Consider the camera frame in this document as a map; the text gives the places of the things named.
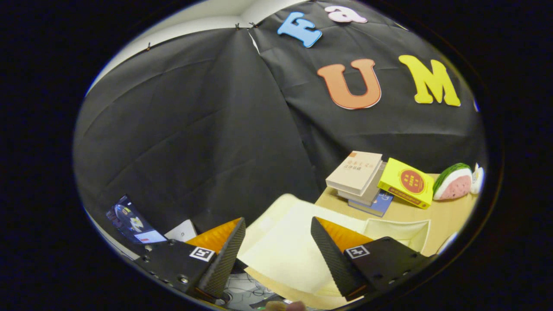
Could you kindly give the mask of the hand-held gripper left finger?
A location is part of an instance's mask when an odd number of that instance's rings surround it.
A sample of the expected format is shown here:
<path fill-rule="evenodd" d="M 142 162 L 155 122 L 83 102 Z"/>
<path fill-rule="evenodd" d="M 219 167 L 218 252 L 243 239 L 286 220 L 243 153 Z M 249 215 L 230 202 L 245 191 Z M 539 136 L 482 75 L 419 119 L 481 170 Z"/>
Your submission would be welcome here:
<path fill-rule="evenodd" d="M 186 242 L 151 244 L 134 263 L 170 288 L 214 303 L 222 297 L 245 234 L 245 218 L 239 217 Z"/>

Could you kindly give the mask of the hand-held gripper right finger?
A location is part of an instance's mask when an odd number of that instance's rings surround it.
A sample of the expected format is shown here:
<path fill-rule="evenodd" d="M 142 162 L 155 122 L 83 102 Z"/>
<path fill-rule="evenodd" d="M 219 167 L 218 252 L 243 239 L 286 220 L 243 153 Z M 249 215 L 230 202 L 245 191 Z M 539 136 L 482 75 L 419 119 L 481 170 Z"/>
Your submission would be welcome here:
<path fill-rule="evenodd" d="M 389 236 L 373 240 L 322 217 L 312 217 L 311 236 L 346 301 L 387 293 L 434 260 Z"/>

